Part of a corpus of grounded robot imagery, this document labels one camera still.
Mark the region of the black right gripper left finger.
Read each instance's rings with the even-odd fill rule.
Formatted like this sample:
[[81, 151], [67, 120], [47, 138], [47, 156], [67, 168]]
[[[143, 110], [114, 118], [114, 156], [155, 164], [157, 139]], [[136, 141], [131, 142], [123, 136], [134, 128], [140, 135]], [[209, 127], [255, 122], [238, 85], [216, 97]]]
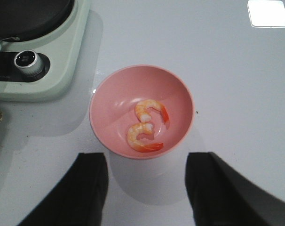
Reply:
[[103, 153], [79, 153], [64, 177], [21, 226], [99, 226], [109, 185]]

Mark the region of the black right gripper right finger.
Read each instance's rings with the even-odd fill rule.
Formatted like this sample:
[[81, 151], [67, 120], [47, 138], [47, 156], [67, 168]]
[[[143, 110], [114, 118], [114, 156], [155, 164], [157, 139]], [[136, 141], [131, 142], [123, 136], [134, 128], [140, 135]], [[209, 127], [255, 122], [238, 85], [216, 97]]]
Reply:
[[189, 153], [185, 186], [197, 226], [285, 226], [285, 202], [215, 153]]

